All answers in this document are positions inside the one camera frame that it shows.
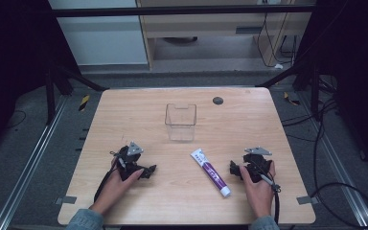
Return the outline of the black horizontal frame bar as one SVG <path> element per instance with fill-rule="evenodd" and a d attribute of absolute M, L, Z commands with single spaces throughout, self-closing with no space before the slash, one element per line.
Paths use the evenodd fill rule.
<path fill-rule="evenodd" d="M 90 16 L 135 16 L 176 14 L 219 14 L 219 13 L 269 13 L 269 12 L 313 12 L 316 6 L 309 5 L 234 5 L 234 6 L 180 6 L 110 9 L 50 10 L 55 17 Z"/>

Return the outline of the grey metal table bracket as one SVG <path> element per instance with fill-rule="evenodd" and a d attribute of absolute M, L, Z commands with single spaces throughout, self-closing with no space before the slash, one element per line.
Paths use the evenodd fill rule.
<path fill-rule="evenodd" d="M 62 196 L 62 197 L 57 197 L 55 199 L 55 204 L 56 205 L 61 205 L 63 203 L 66 204 L 74 204 L 76 202 L 77 198 L 75 196 Z"/>
<path fill-rule="evenodd" d="M 317 204 L 318 203 L 318 199 L 314 196 L 314 197 L 311 197 L 311 196 L 299 196 L 297 197 L 297 202 L 300 204 L 300 205 L 303 205 L 303 204 Z"/>

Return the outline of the black metal stand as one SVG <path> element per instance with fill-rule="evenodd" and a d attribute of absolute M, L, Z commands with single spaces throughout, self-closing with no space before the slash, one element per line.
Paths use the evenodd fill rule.
<path fill-rule="evenodd" d="M 301 91 L 310 85 L 310 111 L 313 113 L 314 118 L 319 120 L 319 68 L 314 61 L 296 61 L 294 65 L 286 71 L 270 80 L 257 84 L 257 87 L 269 88 L 275 83 L 292 75 L 296 76 L 292 84 L 295 90 Z"/>
<path fill-rule="evenodd" d="M 49 125 L 52 123 L 56 116 L 56 102 L 55 91 L 56 87 L 61 95 L 70 95 L 73 92 L 73 86 L 69 82 L 69 78 L 76 80 L 95 91 L 105 91 L 107 87 L 100 86 L 95 82 L 86 79 L 82 74 L 78 74 L 67 69 L 64 66 L 55 65 L 50 63 L 45 73 L 45 88 L 46 88 L 46 100 L 47 100 L 47 122 Z"/>

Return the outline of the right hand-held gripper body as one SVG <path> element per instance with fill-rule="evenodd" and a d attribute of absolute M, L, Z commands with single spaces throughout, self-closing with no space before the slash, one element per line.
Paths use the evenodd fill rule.
<path fill-rule="evenodd" d="M 249 148 L 244 150 L 246 155 L 243 157 L 243 162 L 247 163 L 246 169 L 254 183 L 261 180 L 272 183 L 269 176 L 271 160 L 266 160 L 265 155 L 270 155 L 271 152 L 261 147 Z"/>

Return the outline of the white purple toothpaste tube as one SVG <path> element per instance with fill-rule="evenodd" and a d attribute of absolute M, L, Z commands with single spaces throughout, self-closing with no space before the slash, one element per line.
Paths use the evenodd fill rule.
<path fill-rule="evenodd" d="M 197 162 L 199 167 L 207 174 L 209 179 L 214 183 L 223 197 L 229 197 L 231 190 L 213 167 L 209 159 L 206 157 L 202 149 L 196 149 L 191 153 L 193 159 Z"/>

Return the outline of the person's left hand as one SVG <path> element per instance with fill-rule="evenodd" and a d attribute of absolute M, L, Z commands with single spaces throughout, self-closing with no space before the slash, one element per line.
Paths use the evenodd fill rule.
<path fill-rule="evenodd" d="M 134 172 L 128 179 L 123 180 L 117 169 L 115 160 L 111 161 L 111 172 L 103 188 L 90 210 L 105 216 L 106 213 L 124 196 L 128 189 L 140 178 L 143 170 Z"/>

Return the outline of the person's right hand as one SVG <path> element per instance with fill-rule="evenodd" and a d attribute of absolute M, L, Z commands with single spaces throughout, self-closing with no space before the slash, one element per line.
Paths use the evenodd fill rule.
<path fill-rule="evenodd" d="M 254 217 L 257 219 L 270 216 L 274 197 L 271 186 L 263 180 L 254 183 L 245 166 L 240 166 L 240 172 L 243 179 L 246 198 L 253 210 Z"/>

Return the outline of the white cabinet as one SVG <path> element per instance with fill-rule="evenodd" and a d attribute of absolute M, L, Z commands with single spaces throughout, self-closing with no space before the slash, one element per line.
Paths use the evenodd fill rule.
<path fill-rule="evenodd" d="M 53 10 L 136 8 L 135 0 L 49 0 Z M 147 64 L 138 16 L 59 17 L 78 66 Z"/>

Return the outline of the yellow black tape strip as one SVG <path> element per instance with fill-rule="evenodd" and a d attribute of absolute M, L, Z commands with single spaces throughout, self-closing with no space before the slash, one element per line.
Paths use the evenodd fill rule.
<path fill-rule="evenodd" d="M 294 105 L 300 104 L 299 98 L 295 92 L 285 92 L 284 98 L 291 104 L 294 104 Z"/>
<path fill-rule="evenodd" d="M 80 103 L 80 106 L 79 106 L 79 111 L 84 111 L 84 109 L 86 108 L 86 105 L 87 105 L 89 99 L 90 99 L 90 96 L 89 95 L 84 95 L 82 97 L 82 100 L 81 100 L 81 103 Z"/>

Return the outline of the aluminium floor rail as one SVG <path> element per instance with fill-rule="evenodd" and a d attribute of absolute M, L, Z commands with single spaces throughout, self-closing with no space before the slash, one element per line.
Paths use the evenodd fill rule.
<path fill-rule="evenodd" d="M 68 96 L 59 97 L 58 104 L 55 107 L 55 115 L 53 117 L 53 120 L 43 129 L 42 134 L 35 144 L 31 156 L 26 163 L 26 166 L 17 179 L 11 191 L 11 194 L 5 202 L 5 205 L 0 211 L 0 230 L 7 230 L 10 226 L 12 218 L 29 187 L 29 184 L 35 174 L 39 162 L 44 155 L 53 134 L 55 133 L 58 122 L 63 114 L 64 107 L 66 106 L 68 99 Z"/>
<path fill-rule="evenodd" d="M 355 228 L 356 230 L 368 230 L 368 196 L 366 196 L 365 193 L 356 187 L 352 177 L 348 174 L 340 158 L 337 156 L 334 146 L 324 128 L 324 115 L 326 114 L 328 108 L 331 108 L 335 105 L 335 101 L 330 100 L 324 102 L 323 107 L 319 108 L 319 120 L 316 120 L 311 112 L 309 97 L 304 93 L 299 93 L 298 97 L 300 98 L 301 105 L 308 113 L 312 127 L 316 131 L 313 150 L 313 180 L 315 188 L 314 196 L 322 203 L 323 207 L 340 222 L 350 226 L 351 228 Z M 318 147 L 322 148 L 322 152 L 332 168 L 333 174 L 336 178 L 336 181 L 334 182 L 326 182 L 322 185 L 318 183 Z M 348 207 L 355 217 L 355 221 L 350 222 L 341 215 L 338 215 L 330 207 L 330 205 L 325 202 L 324 192 L 326 189 L 330 189 L 332 187 L 336 187 L 341 190 L 346 202 L 348 203 Z"/>

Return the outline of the clear plastic container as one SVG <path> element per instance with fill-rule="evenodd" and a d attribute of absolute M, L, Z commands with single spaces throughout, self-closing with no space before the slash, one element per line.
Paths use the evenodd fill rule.
<path fill-rule="evenodd" d="M 168 103 L 165 125 L 171 141 L 191 142 L 195 139 L 196 105 Z"/>

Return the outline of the black curtain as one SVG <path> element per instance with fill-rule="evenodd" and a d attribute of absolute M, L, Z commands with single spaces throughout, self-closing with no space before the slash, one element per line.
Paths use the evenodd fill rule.
<path fill-rule="evenodd" d="M 49 0 L 0 0 L 0 135 L 17 99 L 45 84 L 45 62 L 38 58 L 34 35 L 47 44 L 57 65 L 80 70 L 58 21 L 37 14 L 51 8 Z"/>
<path fill-rule="evenodd" d="M 336 97 L 368 156 L 368 0 L 316 0 L 298 54 L 318 45 L 319 72 L 337 80 Z"/>

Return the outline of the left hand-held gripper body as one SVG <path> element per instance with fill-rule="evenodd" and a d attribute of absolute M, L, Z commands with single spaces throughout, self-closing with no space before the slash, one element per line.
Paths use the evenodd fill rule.
<path fill-rule="evenodd" d="M 142 148 L 131 141 L 129 145 L 120 148 L 117 152 L 112 152 L 114 161 L 110 170 L 112 172 L 118 170 L 123 181 L 127 180 L 136 171 L 144 171 L 145 167 L 137 164 L 143 151 Z"/>

